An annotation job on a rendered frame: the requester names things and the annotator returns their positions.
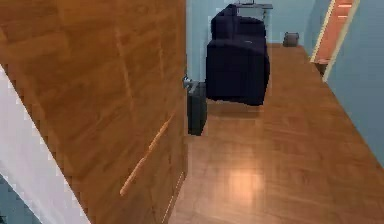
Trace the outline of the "dark blue sofa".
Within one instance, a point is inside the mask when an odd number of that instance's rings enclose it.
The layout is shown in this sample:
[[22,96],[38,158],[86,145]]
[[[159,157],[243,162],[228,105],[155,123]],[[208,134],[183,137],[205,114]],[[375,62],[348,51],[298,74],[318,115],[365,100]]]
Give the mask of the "dark blue sofa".
[[262,105],[270,75],[266,28],[229,4],[211,20],[207,45],[206,96],[211,100]]

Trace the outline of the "brown wooden cupboard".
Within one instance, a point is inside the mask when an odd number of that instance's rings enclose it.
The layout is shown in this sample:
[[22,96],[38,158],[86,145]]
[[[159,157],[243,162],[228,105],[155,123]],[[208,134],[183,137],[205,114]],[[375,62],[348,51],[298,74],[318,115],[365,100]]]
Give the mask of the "brown wooden cupboard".
[[23,120],[3,173],[43,224],[168,224],[187,173],[187,0],[0,0]]

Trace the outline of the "grey side table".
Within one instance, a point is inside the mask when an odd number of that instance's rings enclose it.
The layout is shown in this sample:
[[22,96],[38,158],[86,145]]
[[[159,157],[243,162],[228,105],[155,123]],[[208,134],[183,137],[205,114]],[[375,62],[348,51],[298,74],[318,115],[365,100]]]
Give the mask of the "grey side table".
[[256,0],[237,0],[235,5],[240,16],[252,17],[262,21],[266,20],[269,11],[273,9],[271,3],[258,3]]

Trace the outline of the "grey waste bin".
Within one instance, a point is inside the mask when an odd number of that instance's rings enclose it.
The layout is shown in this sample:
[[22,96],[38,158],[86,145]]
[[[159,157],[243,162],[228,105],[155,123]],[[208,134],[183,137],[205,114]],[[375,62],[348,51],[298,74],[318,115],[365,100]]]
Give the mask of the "grey waste bin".
[[296,47],[299,43],[299,34],[296,32],[286,32],[284,34],[283,46]]

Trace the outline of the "cream framed room door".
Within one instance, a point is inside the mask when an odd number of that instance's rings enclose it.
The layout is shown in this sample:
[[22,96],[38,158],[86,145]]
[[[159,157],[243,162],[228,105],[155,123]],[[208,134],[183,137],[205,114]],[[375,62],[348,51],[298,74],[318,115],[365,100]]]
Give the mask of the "cream framed room door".
[[327,82],[360,0],[330,0],[310,62],[326,64],[322,81]]

